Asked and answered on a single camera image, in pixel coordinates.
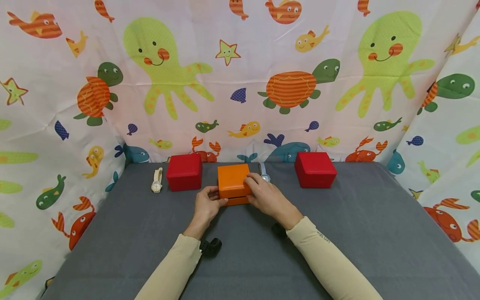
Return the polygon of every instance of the beige sleeve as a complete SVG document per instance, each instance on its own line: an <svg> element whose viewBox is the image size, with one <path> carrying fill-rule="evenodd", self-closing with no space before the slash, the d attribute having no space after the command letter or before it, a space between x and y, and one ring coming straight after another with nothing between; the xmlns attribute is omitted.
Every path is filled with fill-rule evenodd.
<svg viewBox="0 0 480 300"><path fill-rule="evenodd" d="M333 299L382 299L365 276L307 217L287 231L287 235Z"/></svg>
<svg viewBox="0 0 480 300"><path fill-rule="evenodd" d="M202 256L200 241L179 234L177 241L135 300L177 300Z"/></svg>

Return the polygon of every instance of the hand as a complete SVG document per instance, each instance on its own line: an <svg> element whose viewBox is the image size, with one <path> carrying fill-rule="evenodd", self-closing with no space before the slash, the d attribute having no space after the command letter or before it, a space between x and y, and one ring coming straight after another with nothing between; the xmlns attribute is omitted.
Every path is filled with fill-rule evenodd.
<svg viewBox="0 0 480 300"><path fill-rule="evenodd" d="M292 229L303 219L300 211L285 198L282 192L257 173L248 173L244 181L253 193L247 196L248 202L264 214L275 218L286 230Z"/></svg>
<svg viewBox="0 0 480 300"><path fill-rule="evenodd" d="M183 235L200 240L218 210L227 202L228 199L219 199L217 186L205 187L197 194L192 221Z"/></svg>

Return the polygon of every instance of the orange crab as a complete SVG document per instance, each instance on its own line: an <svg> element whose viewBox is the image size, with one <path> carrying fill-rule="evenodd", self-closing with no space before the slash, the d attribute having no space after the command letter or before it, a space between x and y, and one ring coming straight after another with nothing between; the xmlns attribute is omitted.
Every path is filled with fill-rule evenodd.
<svg viewBox="0 0 480 300"><path fill-rule="evenodd" d="M424 207L427 213L434 219L434 221L440 226L440 228L445 232L445 234L456 243L459 241L466 242L475 242L480 240L480 228L478 220L470 221L467 225L468 234L471 238L466 239L462 236L462 230L458 225L457 221L446 211L437 209L439 206L445 206L453 209L469 209L470 206L465 206L461 204L456 204L459 199L457 198L447 198L440 201L439 204L435 204L433 207Z"/></svg>
<svg viewBox="0 0 480 300"><path fill-rule="evenodd" d="M200 157L202 158L202 162L208 162L208 163L216 163L216 158L220 155L220 150L222 149L220 147L220 144L218 142L215 142L215 145L213 145L211 142L209 143L210 148L212 148L213 151L216 152L206 152L206 151L195 151L195 147L200 146L203 144L204 140L200 139L197 140L197 137L194 136L192 139L192 152L193 153L198 153L200 154Z"/></svg>
<svg viewBox="0 0 480 300"><path fill-rule="evenodd" d="M79 199L80 201L82 201L82 203L74 205L74 210L82 211L91 208L92 211L81 215L78 219L75 220L75 222L72 224L72 228L70 229L70 234L65 232L65 218L63 217L63 214L61 212L59 212L58 220L52 219L53 226L55 226L58 231L62 232L65 237L70 239L68 245L70 250L73 250L78 240L85 232L85 229L88 227L88 225L96 215L95 207L90 202L90 199L83 196L79 197Z"/></svg>
<svg viewBox="0 0 480 300"><path fill-rule="evenodd" d="M373 138L369 139L368 137L364 138L359 146L355 148L355 152L351 153L345 158L346 162L352 162L352 161L362 161L362 162L372 162L375 160L375 158L382 153L382 151L387 148L388 141L385 141L383 144L380 142L377 143L376 149L380 151L379 153L375 153L373 151L369 150L359 150L360 147L362 147L365 144L370 143L373 141Z"/></svg>

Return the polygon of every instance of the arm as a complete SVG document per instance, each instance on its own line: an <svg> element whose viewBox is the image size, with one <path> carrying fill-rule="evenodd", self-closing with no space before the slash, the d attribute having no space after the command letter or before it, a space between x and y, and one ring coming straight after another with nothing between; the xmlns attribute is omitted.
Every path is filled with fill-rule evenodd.
<svg viewBox="0 0 480 300"><path fill-rule="evenodd" d="M382 297L360 271L273 184L256 173L245 182L253 195L249 202L275 218L299 249L318 281L334 299L380 300Z"/></svg>
<svg viewBox="0 0 480 300"><path fill-rule="evenodd" d="M158 265L135 300L176 300L202 256L200 239L227 199L218 199L218 187L205 187L197 194L193 219Z"/></svg>

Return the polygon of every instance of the box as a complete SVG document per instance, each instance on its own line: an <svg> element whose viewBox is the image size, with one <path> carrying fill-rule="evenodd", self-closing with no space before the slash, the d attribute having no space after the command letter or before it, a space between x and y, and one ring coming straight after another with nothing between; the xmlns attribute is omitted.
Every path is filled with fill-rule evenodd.
<svg viewBox="0 0 480 300"><path fill-rule="evenodd" d="M167 169L167 181L174 192L198 190L202 187L202 159L200 154L174 155Z"/></svg>
<svg viewBox="0 0 480 300"><path fill-rule="evenodd" d="M304 189L329 189L336 176L326 152L298 152L295 171Z"/></svg>
<svg viewBox="0 0 480 300"><path fill-rule="evenodd" d="M246 195L252 190L243 180L249 172L247 164L218 167L218 192L228 198L227 205L248 204Z"/></svg>

